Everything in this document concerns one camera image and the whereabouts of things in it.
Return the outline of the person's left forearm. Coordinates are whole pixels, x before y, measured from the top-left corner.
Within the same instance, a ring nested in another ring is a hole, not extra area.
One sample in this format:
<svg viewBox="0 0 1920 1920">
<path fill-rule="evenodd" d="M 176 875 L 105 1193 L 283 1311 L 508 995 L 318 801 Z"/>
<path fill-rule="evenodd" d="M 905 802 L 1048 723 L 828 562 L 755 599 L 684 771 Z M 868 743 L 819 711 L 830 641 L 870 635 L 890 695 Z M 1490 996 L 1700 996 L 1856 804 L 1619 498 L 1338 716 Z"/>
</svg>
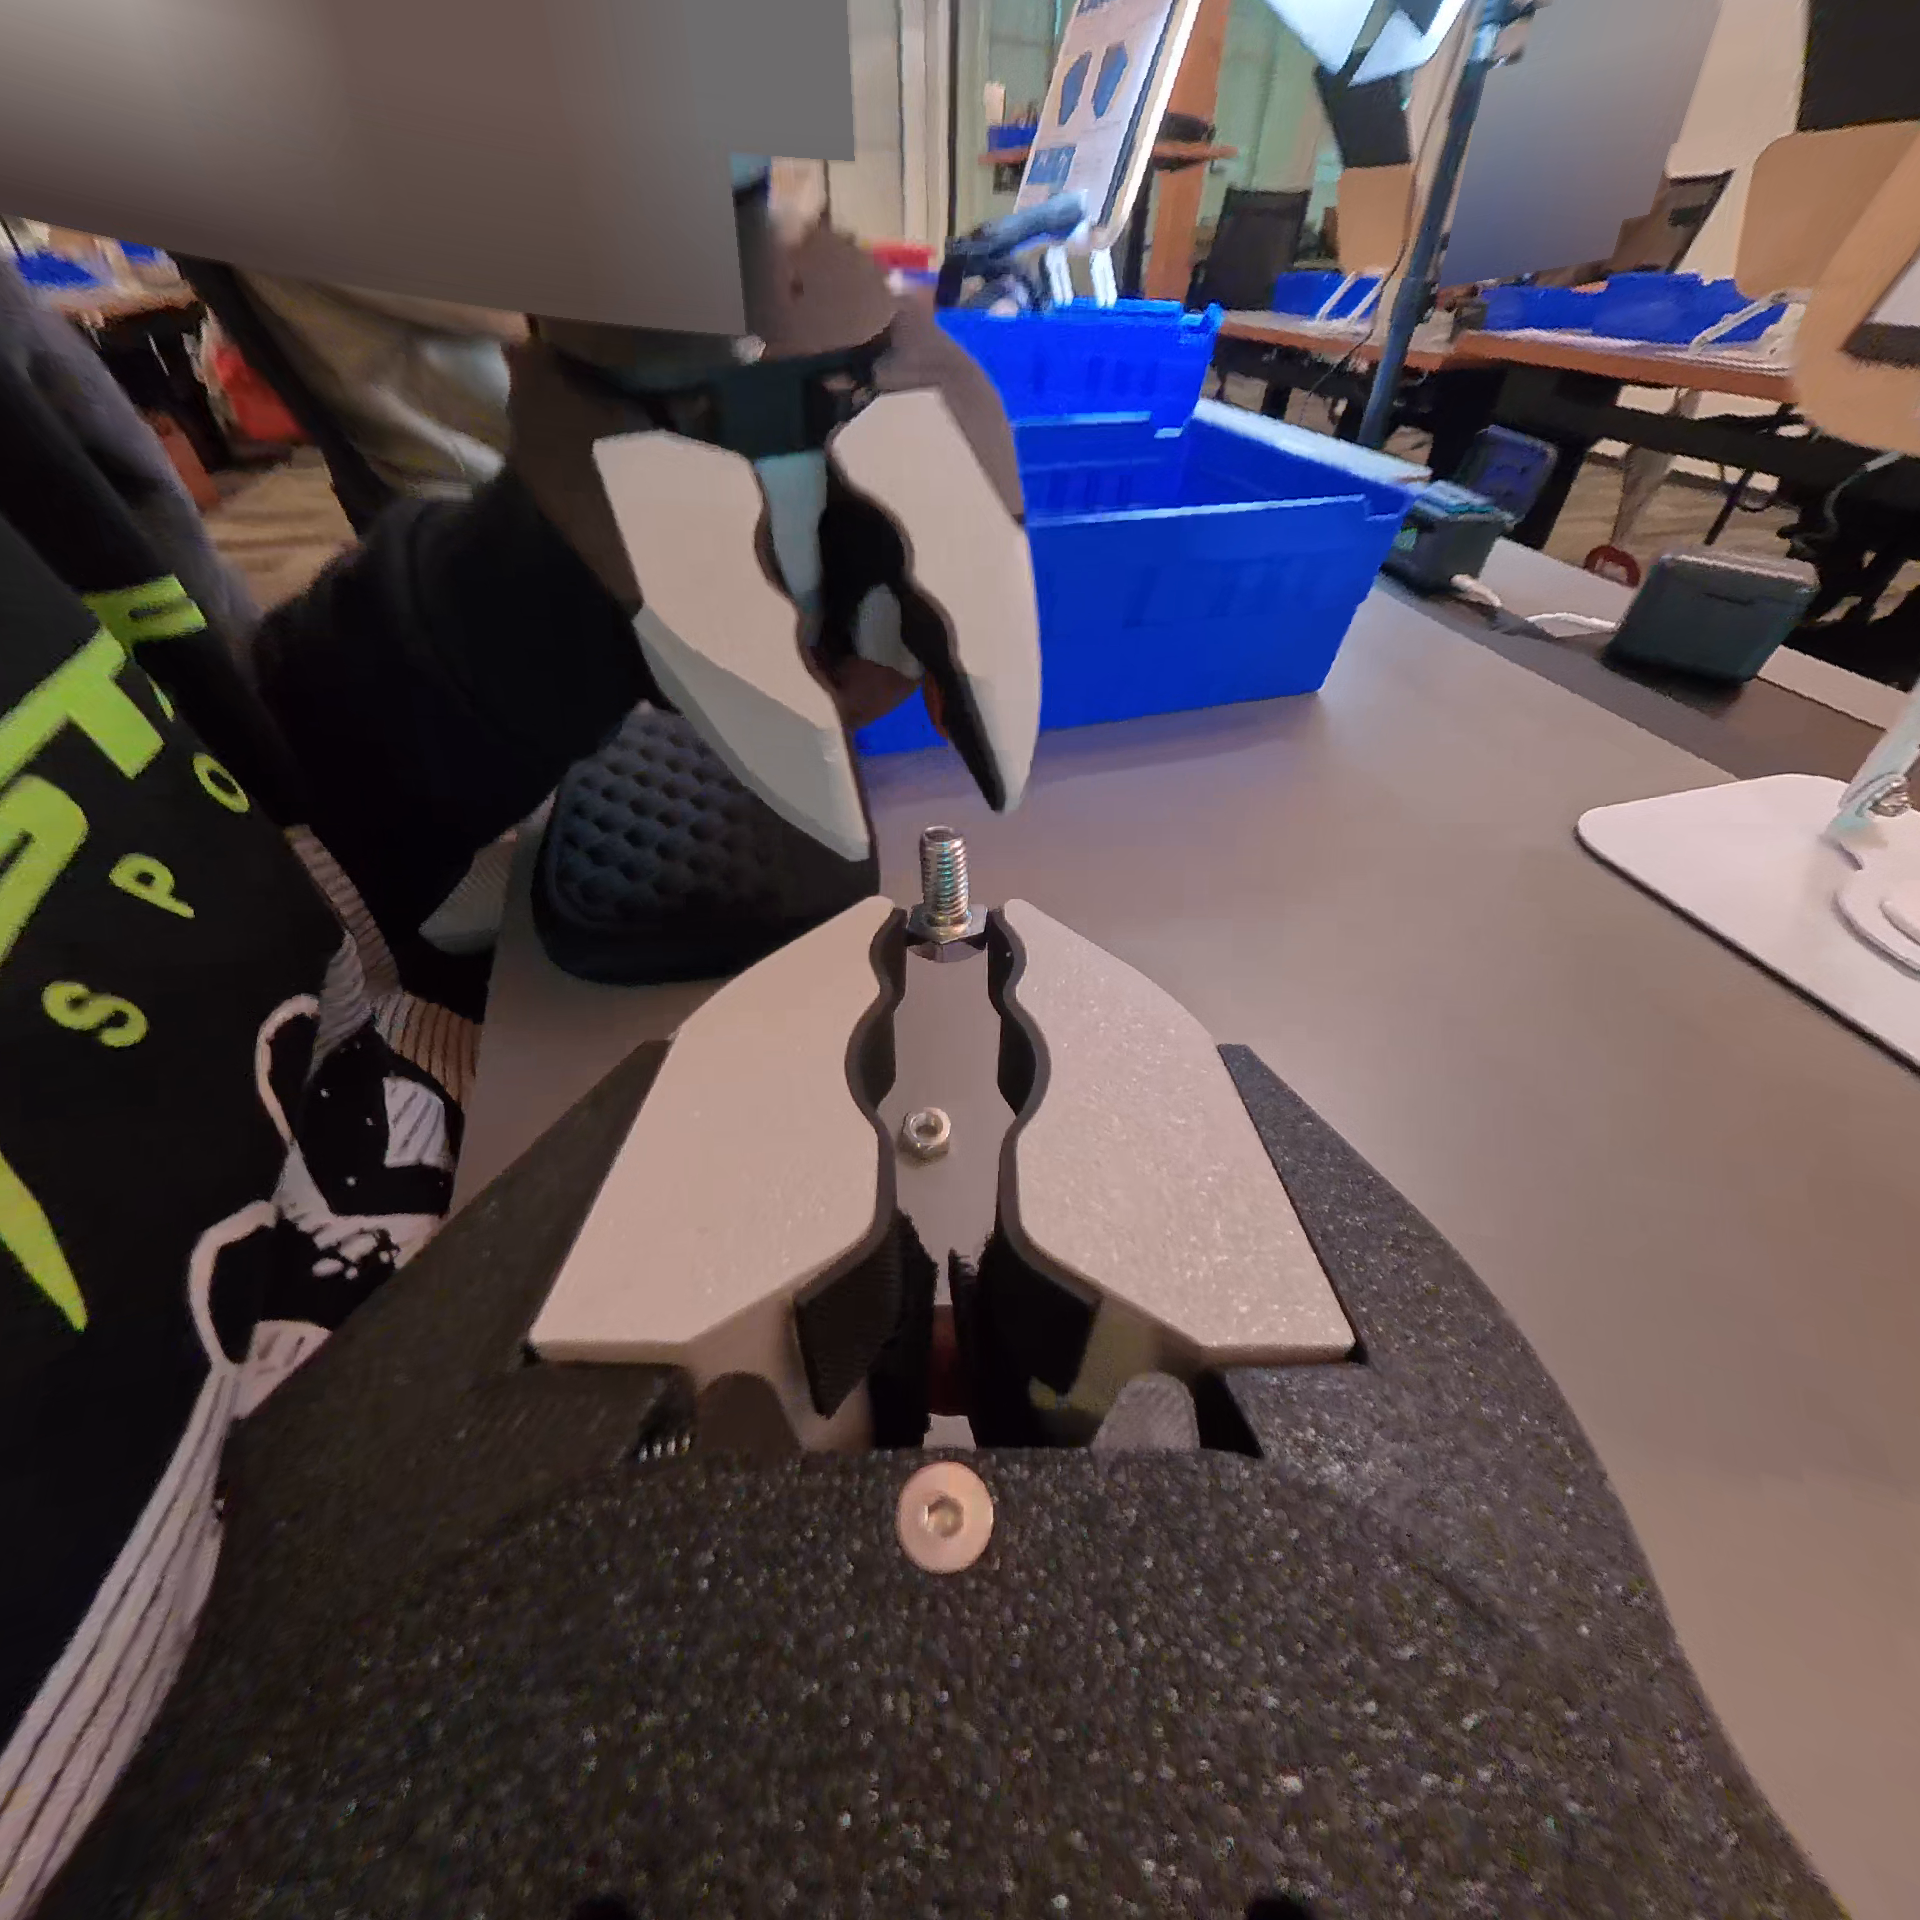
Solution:
<svg viewBox="0 0 1920 1920">
<path fill-rule="evenodd" d="M 252 635 L 257 695 L 305 827 L 388 938 L 416 938 L 474 859 L 640 704 L 633 617 L 505 468 L 413 498 Z"/>
</svg>

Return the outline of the small black device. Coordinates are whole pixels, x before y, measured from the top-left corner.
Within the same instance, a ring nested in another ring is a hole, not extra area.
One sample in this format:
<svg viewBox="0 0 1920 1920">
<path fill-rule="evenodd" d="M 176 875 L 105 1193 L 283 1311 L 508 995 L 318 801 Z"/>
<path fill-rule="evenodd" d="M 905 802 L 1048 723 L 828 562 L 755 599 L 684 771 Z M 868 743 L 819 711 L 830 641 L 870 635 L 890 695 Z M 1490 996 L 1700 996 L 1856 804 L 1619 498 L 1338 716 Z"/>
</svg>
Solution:
<svg viewBox="0 0 1920 1920">
<path fill-rule="evenodd" d="M 1476 582 L 1515 516 L 1467 487 L 1429 481 L 1408 496 L 1401 529 L 1380 575 L 1427 596 Z"/>
</svg>

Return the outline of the black mesh cushion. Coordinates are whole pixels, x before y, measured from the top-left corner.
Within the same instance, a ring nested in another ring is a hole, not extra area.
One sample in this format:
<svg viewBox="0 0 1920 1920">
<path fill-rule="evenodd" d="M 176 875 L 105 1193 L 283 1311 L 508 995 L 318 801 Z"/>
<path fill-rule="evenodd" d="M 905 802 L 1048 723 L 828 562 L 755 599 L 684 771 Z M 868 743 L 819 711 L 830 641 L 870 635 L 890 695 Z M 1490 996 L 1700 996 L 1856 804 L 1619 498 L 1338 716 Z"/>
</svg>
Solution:
<svg viewBox="0 0 1920 1920">
<path fill-rule="evenodd" d="M 637 707 L 560 783 L 530 898 L 560 972 L 653 988 L 750 970 L 877 887 L 875 856 L 830 854 L 681 716 Z"/>
</svg>

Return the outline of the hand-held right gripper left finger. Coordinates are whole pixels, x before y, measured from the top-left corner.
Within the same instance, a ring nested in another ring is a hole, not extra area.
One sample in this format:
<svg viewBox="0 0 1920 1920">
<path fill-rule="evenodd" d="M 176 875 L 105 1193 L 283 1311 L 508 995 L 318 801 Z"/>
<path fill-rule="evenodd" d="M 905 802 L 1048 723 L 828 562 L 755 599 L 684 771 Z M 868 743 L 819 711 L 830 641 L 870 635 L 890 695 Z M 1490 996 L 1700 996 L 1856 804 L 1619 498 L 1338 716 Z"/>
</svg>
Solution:
<svg viewBox="0 0 1920 1920">
<path fill-rule="evenodd" d="M 904 988 L 905 914 L 845 910 L 678 1024 L 534 1314 L 540 1360 L 745 1377 L 789 1424 L 875 1422 Z"/>
</svg>

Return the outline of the row of blue bins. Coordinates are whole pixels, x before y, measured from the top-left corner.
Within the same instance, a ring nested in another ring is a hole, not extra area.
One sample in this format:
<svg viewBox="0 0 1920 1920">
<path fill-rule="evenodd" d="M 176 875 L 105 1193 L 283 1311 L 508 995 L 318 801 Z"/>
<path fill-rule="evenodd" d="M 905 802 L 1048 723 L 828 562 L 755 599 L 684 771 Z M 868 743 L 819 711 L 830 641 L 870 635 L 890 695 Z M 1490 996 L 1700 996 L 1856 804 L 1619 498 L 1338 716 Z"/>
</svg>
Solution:
<svg viewBox="0 0 1920 1920">
<path fill-rule="evenodd" d="M 1285 273 L 1269 311 L 1296 320 L 1370 320 L 1378 278 Z M 1733 280 L 1691 273 L 1622 273 L 1595 287 L 1505 281 L 1467 296 L 1453 330 L 1585 332 L 1638 345 L 1754 345 L 1776 330 L 1786 303 L 1749 303 Z"/>
</svg>

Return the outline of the black office chair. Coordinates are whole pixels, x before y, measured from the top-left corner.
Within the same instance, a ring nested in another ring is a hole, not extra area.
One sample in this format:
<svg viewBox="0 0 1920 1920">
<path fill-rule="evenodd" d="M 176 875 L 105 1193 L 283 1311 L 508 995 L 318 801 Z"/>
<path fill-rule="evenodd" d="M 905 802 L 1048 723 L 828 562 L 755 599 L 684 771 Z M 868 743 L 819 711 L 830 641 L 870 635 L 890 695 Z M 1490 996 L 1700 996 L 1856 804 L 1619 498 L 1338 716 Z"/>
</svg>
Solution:
<svg viewBox="0 0 1920 1920">
<path fill-rule="evenodd" d="M 1190 270 L 1187 307 L 1269 311 L 1278 280 L 1293 268 L 1309 206 L 1309 188 L 1229 185 Z"/>
</svg>

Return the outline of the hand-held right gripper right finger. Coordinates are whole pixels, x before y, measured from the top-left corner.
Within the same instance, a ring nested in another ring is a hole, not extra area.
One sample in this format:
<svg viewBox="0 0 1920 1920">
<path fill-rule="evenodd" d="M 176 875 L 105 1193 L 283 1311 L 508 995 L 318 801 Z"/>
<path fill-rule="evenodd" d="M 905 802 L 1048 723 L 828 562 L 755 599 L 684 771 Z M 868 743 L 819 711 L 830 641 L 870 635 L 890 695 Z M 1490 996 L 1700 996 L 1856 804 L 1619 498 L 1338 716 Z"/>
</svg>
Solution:
<svg viewBox="0 0 1920 1920">
<path fill-rule="evenodd" d="M 987 928 L 1000 1017 L 987 1379 L 1032 1424 L 1101 1424 L 1142 1377 L 1355 1360 L 1360 1338 L 1210 1032 L 1041 910 Z"/>
</svg>

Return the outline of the studio light on stand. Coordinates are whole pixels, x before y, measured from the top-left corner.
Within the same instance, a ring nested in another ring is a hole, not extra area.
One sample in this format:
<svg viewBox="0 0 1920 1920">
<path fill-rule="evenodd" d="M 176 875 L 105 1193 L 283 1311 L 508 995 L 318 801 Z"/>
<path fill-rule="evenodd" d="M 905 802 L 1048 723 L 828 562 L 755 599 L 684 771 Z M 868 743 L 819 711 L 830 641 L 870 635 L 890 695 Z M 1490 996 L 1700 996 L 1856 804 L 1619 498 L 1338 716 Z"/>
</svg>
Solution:
<svg viewBox="0 0 1920 1920">
<path fill-rule="evenodd" d="M 1536 4 L 1276 3 L 1272 9 L 1315 60 L 1341 164 L 1339 270 L 1346 280 L 1377 280 L 1370 345 L 1380 355 L 1353 440 L 1384 448 L 1416 330 L 1437 291 L 1484 82 L 1520 55 Z"/>
</svg>

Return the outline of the long thin silver bolt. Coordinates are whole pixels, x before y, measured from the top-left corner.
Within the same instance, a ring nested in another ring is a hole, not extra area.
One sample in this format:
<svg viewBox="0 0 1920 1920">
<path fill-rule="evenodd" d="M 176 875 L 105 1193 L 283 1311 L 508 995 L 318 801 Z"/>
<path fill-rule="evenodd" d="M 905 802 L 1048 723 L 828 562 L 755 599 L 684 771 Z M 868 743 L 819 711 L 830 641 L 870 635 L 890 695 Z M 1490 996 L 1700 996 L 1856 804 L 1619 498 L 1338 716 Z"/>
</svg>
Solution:
<svg viewBox="0 0 1920 1920">
<path fill-rule="evenodd" d="M 987 936 L 987 910 L 972 898 L 969 849 L 961 831 L 931 825 L 920 836 L 921 898 L 908 910 L 908 945 L 937 962 L 977 951 Z"/>
</svg>

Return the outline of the person's black printed shirt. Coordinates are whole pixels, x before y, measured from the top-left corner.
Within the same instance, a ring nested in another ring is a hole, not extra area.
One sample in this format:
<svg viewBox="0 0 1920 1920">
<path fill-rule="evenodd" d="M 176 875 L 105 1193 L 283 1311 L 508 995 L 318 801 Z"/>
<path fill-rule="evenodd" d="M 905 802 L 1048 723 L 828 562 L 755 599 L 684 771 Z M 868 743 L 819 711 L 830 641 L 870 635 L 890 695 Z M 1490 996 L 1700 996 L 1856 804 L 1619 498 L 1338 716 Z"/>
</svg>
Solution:
<svg viewBox="0 0 1920 1920">
<path fill-rule="evenodd" d="M 166 455 L 5 266 L 5 1913 L 152 1730 L 234 1427 L 448 1211 L 468 1022 L 273 802 Z"/>
</svg>

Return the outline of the sign on white stand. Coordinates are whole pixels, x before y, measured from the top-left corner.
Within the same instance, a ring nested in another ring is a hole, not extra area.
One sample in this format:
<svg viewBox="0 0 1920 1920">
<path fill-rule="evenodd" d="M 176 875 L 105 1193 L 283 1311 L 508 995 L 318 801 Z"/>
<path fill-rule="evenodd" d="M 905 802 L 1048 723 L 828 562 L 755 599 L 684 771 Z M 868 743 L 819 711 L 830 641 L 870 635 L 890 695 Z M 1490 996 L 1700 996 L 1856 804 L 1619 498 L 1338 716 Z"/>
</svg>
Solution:
<svg viewBox="0 0 1920 1920">
<path fill-rule="evenodd" d="M 1793 134 L 1746 195 L 1739 287 L 1796 298 L 1816 427 L 1918 455 L 1915 124 Z M 1853 780 L 1772 776 L 1586 811 L 1601 864 L 1918 1066 L 1918 694 Z"/>
</svg>

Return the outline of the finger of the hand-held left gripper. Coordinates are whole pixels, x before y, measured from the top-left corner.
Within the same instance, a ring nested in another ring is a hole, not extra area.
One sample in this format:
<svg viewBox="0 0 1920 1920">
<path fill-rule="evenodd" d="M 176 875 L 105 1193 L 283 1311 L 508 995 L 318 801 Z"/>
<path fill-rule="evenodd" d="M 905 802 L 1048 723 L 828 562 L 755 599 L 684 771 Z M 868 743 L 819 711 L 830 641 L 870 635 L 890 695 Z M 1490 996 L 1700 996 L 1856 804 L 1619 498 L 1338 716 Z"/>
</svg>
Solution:
<svg viewBox="0 0 1920 1920">
<path fill-rule="evenodd" d="M 865 862 L 873 827 L 848 724 L 770 569 L 756 468 L 664 430 L 602 440 L 593 463 L 640 593 L 640 654 L 665 700 L 778 818 Z"/>
<path fill-rule="evenodd" d="M 873 398 L 830 434 L 830 478 L 881 536 L 904 652 L 995 811 L 1041 742 L 1041 599 L 1029 540 L 937 391 Z"/>
</svg>

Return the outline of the wooden office desk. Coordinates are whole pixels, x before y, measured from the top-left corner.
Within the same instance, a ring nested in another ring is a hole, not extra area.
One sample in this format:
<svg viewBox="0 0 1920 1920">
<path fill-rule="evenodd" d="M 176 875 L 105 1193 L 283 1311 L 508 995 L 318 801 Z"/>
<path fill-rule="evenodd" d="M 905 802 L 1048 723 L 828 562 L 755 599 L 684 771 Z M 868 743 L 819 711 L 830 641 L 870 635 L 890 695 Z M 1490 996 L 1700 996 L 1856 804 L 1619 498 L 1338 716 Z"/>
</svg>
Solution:
<svg viewBox="0 0 1920 1920">
<path fill-rule="evenodd" d="M 1219 324 L 1216 345 L 1296 353 L 1345 370 L 1374 368 L 1386 355 L 1386 340 L 1377 339 L 1365 320 L 1309 320 L 1252 310 L 1228 313 Z M 1787 367 L 1756 353 L 1616 343 L 1569 330 L 1467 330 L 1444 336 L 1440 345 L 1412 345 L 1405 356 L 1405 370 L 1422 378 L 1490 368 L 1602 378 L 1634 391 L 1736 396 L 1786 406 L 1804 422 L 1813 422 L 1811 401 L 1798 391 Z"/>
</svg>

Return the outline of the printed poster banner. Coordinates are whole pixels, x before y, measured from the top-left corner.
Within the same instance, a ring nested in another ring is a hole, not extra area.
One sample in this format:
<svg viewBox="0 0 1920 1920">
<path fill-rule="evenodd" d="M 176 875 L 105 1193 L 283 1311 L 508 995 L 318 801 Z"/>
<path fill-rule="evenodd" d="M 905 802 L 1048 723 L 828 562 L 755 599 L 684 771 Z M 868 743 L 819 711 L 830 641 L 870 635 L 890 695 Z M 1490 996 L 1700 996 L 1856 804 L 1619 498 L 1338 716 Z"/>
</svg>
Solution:
<svg viewBox="0 0 1920 1920">
<path fill-rule="evenodd" d="M 1197 3 L 1082 3 L 1029 139 L 1017 211 L 1080 199 L 1080 235 L 1106 247 L 1131 218 Z"/>
</svg>

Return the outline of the large blue plastic bin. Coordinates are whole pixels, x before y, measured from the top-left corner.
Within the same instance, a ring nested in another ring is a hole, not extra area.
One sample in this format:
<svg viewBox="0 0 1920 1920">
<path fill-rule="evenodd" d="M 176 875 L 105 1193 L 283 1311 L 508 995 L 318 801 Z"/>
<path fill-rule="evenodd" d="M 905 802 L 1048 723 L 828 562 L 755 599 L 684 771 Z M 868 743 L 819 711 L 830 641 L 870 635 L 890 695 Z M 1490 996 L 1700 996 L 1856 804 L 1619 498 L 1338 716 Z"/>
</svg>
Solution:
<svg viewBox="0 0 1920 1920">
<path fill-rule="evenodd" d="M 1041 729 L 1317 694 L 1429 472 L 1220 401 L 1014 423 Z"/>
</svg>

